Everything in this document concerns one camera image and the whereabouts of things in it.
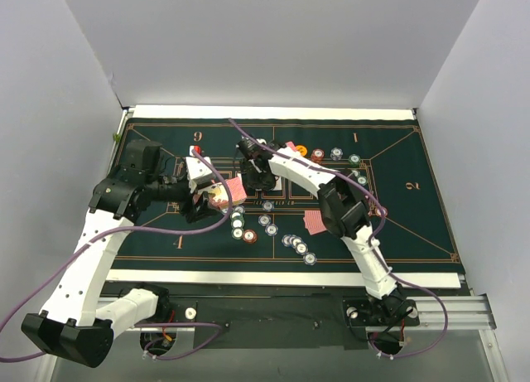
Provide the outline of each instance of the gray floor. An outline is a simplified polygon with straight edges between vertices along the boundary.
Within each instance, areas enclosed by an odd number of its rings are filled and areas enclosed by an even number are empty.
[[[435,331],[415,331],[409,350],[427,346]],[[181,349],[191,345],[192,332],[179,334]],[[493,381],[477,331],[449,331],[432,351],[403,360],[378,360],[371,350],[203,350],[177,361],[142,360],[137,332],[114,342],[108,358],[92,370],[58,360],[53,382],[133,381],[346,381],[469,382]]]

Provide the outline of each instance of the green felt table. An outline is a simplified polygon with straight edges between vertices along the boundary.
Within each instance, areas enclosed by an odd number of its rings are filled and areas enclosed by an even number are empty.
[[[256,138],[293,141],[308,150],[325,150],[322,165],[349,172],[347,156],[359,154],[360,172],[368,178],[367,188],[388,209],[387,223],[378,238],[381,250],[397,272],[463,273],[446,213],[416,121],[344,120],[239,120]],[[162,143],[167,172],[177,173],[189,146],[198,144],[224,177],[234,177],[234,146],[240,136],[221,119],[131,118],[127,121],[114,163],[119,162],[127,143],[151,139]],[[344,158],[330,159],[330,150],[340,147]],[[273,201],[269,214],[278,226],[275,237],[265,234],[258,216],[261,204]],[[309,235],[304,211],[317,210],[315,198],[290,182],[281,191],[249,192],[244,203],[245,229],[258,233],[258,241],[247,244],[233,239],[229,224],[205,235],[175,237],[134,233],[123,243],[114,269],[247,271],[247,272],[358,272],[342,241],[325,232]],[[218,217],[188,225],[176,204],[154,203],[137,225],[189,230],[211,225]],[[380,219],[372,216],[373,225]],[[305,265],[292,248],[282,245],[283,235],[298,235],[316,254],[314,266]]]

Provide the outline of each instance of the yellow poker chip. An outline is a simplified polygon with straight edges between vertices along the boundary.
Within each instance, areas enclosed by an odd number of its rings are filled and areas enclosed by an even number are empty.
[[[306,148],[306,146],[302,146],[301,144],[299,144],[298,146],[296,146],[296,150],[301,154],[302,157],[305,157],[306,154],[307,154],[307,148]]]

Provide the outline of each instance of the dark green surface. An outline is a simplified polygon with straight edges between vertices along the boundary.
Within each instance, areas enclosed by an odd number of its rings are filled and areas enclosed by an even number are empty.
[[[464,272],[416,121],[242,120],[240,123],[258,138],[302,144],[307,147],[308,157],[314,148],[322,148],[325,151],[325,167],[346,171],[349,167],[347,156],[359,154],[363,159],[361,172],[369,179],[369,189],[388,209],[387,224],[378,237],[381,250],[394,271]],[[114,162],[119,160],[128,142],[141,138],[162,143],[164,155],[171,158],[166,169],[168,172],[178,169],[181,157],[187,154],[191,144],[199,144],[225,177],[234,174],[232,157],[239,135],[224,120],[131,118],[125,127]],[[342,148],[343,160],[330,160],[333,147]],[[272,200],[275,201],[275,209],[271,215],[280,231],[274,238],[267,236],[264,228],[258,224],[258,216],[264,213],[260,204],[263,197],[279,196],[283,196],[280,191],[258,193],[257,198],[247,199],[244,204],[244,228],[258,233],[258,242],[255,244],[232,239],[229,223],[207,235],[185,236],[180,242],[169,235],[134,233],[123,243],[113,268],[358,271],[342,241],[327,232],[309,236],[302,219],[304,210],[316,210],[318,205],[316,200],[308,198],[308,194],[294,184],[291,190],[287,184],[284,198]],[[190,230],[214,222],[215,218],[210,218],[188,225],[171,204],[153,204],[142,214],[137,224]],[[372,222],[377,225],[379,218],[373,216]],[[306,266],[294,249],[284,247],[281,239],[285,234],[301,236],[319,259],[317,264]]]

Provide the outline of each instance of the white wall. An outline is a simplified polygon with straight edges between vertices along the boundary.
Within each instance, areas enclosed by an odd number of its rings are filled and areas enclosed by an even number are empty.
[[[417,107],[478,0],[66,0],[122,104]]]
[[[0,317],[75,248],[121,109],[64,0],[0,0]],[[30,302],[0,335],[2,356],[36,348],[20,332]],[[40,360],[0,365],[33,380]]]
[[[419,121],[468,279],[488,293],[512,380],[528,380],[530,0],[480,0]]]

